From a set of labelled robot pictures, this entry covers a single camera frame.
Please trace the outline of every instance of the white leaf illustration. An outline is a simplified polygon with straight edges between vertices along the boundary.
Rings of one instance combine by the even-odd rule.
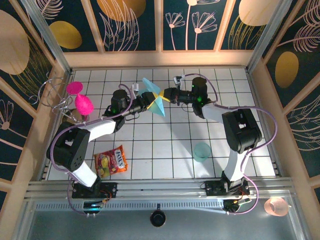
[[[304,11],[303,20],[309,26],[320,24],[320,0],[309,0]]]
[[[107,17],[100,13],[104,24],[103,44],[107,51],[135,51],[139,44],[140,32],[136,14],[124,2],[122,4],[123,10],[115,0],[111,0],[111,3],[101,1],[103,10],[107,13]]]
[[[288,43],[293,43],[293,47],[297,52],[311,53],[320,44],[320,24],[301,27],[295,34],[294,39],[280,43],[278,47]]]
[[[301,151],[320,149],[320,96],[288,114],[288,122]]]
[[[44,19],[53,20],[60,13],[62,6],[62,0],[36,0],[41,14]]]

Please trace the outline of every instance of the candy bag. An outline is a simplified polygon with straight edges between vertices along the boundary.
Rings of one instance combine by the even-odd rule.
[[[95,154],[94,162],[96,173],[100,178],[128,170],[128,163],[122,145],[115,149]]]

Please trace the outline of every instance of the transparent green cup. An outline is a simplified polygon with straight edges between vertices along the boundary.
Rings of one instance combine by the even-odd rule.
[[[211,147],[204,142],[199,142],[193,149],[193,158],[199,163],[204,162],[210,156],[210,154]]]

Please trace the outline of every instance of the grid floor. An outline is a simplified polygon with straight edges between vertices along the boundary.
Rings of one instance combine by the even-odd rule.
[[[218,101],[224,106],[255,105],[243,68],[77,70],[74,81],[83,83],[81,93],[87,95],[93,102],[95,109],[90,119],[94,120],[110,105],[112,93],[118,89],[120,83],[129,87],[132,83],[141,83],[139,88],[142,89],[144,86],[142,78],[147,78],[161,89],[165,89],[175,86],[174,76],[189,73],[200,73],[211,80],[218,92]],[[193,78],[194,76],[187,77],[183,88],[190,90]],[[210,86],[208,95],[211,99],[215,99]],[[88,166],[96,172],[93,154],[123,145],[129,165],[128,170],[106,179],[220,178],[230,152],[222,124],[197,117],[190,112],[191,106],[177,106],[164,102],[164,107],[165,117],[148,111],[143,112],[139,118],[127,121],[117,133],[91,141],[85,155]],[[257,112],[253,111],[253,114],[259,121],[261,129]],[[212,150],[210,157],[202,163],[194,161],[192,157],[193,148],[199,142],[207,143]],[[252,154],[245,173],[251,177],[278,174],[267,147]],[[51,163],[48,163],[43,179],[67,180],[68,176],[56,171]]]

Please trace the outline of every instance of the purple cable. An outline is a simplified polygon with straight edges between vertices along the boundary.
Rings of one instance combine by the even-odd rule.
[[[242,211],[242,212],[233,212],[232,214],[233,214],[233,215],[246,214],[246,213],[250,212],[251,210],[253,210],[253,209],[256,207],[256,205],[258,204],[259,191],[258,191],[258,187],[257,187],[257,185],[254,183],[254,181],[252,181],[248,176],[246,176],[246,175],[244,174],[245,170],[243,169],[243,165],[244,165],[244,163],[247,161],[247,159],[249,158],[249,156],[250,156],[250,154],[251,154],[252,152],[254,152],[255,150],[258,150],[258,149],[260,149],[260,148],[262,148],[262,147],[264,147],[264,146],[267,146],[268,144],[270,144],[270,143],[275,139],[275,137],[276,137],[276,135],[277,135],[277,132],[278,132],[277,120],[276,120],[276,118],[275,118],[269,111],[264,110],[264,109],[262,109],[262,108],[260,108],[260,107],[257,107],[257,106],[234,106],[234,107],[227,107],[227,106],[222,106],[222,105],[216,104],[216,102],[218,101],[218,94],[217,94],[217,92],[216,92],[215,87],[214,87],[213,84],[210,82],[210,80],[209,80],[208,78],[206,78],[205,76],[203,76],[202,74],[199,74],[199,73],[190,73],[190,74],[186,74],[185,76],[192,76],[192,75],[197,75],[197,76],[200,76],[200,77],[204,78],[204,79],[211,85],[211,87],[213,88],[214,94],[215,94],[215,98],[216,98],[216,101],[213,102],[213,104],[214,104],[217,108],[226,109],[226,110],[255,109],[255,110],[258,110],[258,111],[261,111],[261,112],[267,114],[267,115],[273,120],[273,123],[274,123],[274,133],[273,133],[272,137],[271,137],[267,142],[265,142],[264,144],[262,144],[262,145],[260,145],[260,146],[257,146],[257,147],[255,147],[255,148],[253,148],[253,149],[251,149],[251,150],[248,150],[248,151],[246,152],[246,154],[244,155],[244,158],[243,158],[243,160],[242,160],[242,162],[241,162],[241,164],[240,164],[240,170],[241,170],[241,172],[242,172],[242,174],[243,174],[243,177],[244,177],[246,180],[248,180],[250,183],[252,183],[252,185],[253,185],[254,188],[255,188],[255,191],[256,191],[256,199],[255,199],[255,202],[254,202],[253,206],[250,207],[248,210]]]
[[[70,208],[71,208],[73,211],[75,211],[76,213],[78,213],[78,214],[80,214],[80,215],[83,215],[83,216],[87,216],[87,214],[85,214],[83,211],[78,211],[77,209],[75,209],[75,207],[74,207],[74,206],[72,205],[72,203],[71,203],[71,199],[70,199],[70,196],[69,196],[69,191],[70,191],[71,182],[72,182],[72,181],[69,182],[68,188],[66,189],[66,198],[67,198],[67,200],[68,200],[69,206],[70,206]]]
[[[70,130],[72,130],[72,129],[74,129],[74,128],[79,128],[79,127],[83,127],[83,126],[88,126],[88,125],[91,125],[91,124],[99,123],[99,122],[101,122],[101,121],[105,121],[105,120],[110,120],[110,119],[113,119],[113,118],[117,118],[117,117],[121,116],[122,114],[124,114],[125,112],[127,112],[127,111],[130,109],[131,105],[132,105],[132,102],[133,102],[133,99],[134,99],[134,95],[133,95],[132,91],[129,89],[129,87],[127,87],[126,85],[124,85],[124,84],[119,84],[119,89],[121,89],[120,86],[125,87],[125,88],[129,91],[129,93],[130,93],[130,103],[129,103],[128,107],[127,107],[123,112],[121,112],[121,113],[119,113],[119,114],[117,114],[117,115],[114,115],[114,116],[107,116],[107,117],[104,117],[104,118],[99,118],[99,119],[90,121],[90,122],[88,122],[88,123],[82,123],[82,124],[78,124],[78,125],[73,125],[73,126],[67,127],[66,129],[64,129],[64,130],[62,130],[61,132],[59,132],[58,135],[53,139],[53,141],[52,141],[52,143],[51,143],[51,147],[50,147],[50,159],[51,159],[51,162],[52,162],[52,166],[53,166],[56,170],[61,171],[61,172],[67,172],[67,174],[68,174],[72,179],[74,179],[76,182],[80,182],[79,179],[78,179],[72,172],[70,172],[68,169],[63,169],[63,168],[60,168],[60,167],[58,167],[58,166],[56,165],[56,163],[55,163],[55,158],[54,158],[54,148],[55,148],[55,145],[56,145],[58,139],[59,139],[64,133],[66,133],[67,131],[70,131]],[[71,207],[72,210],[74,210],[74,211],[77,212],[77,213],[81,213],[81,214],[82,214],[82,212],[76,210],[76,209],[72,206],[72,204],[71,204],[71,200],[70,200],[69,194],[68,194],[68,193],[69,193],[69,187],[70,187],[70,184],[69,184],[69,186],[68,186],[68,190],[67,190],[67,194],[66,194],[66,195],[67,195],[67,199],[68,199],[68,203],[69,203],[69,205],[70,205],[70,207]]]

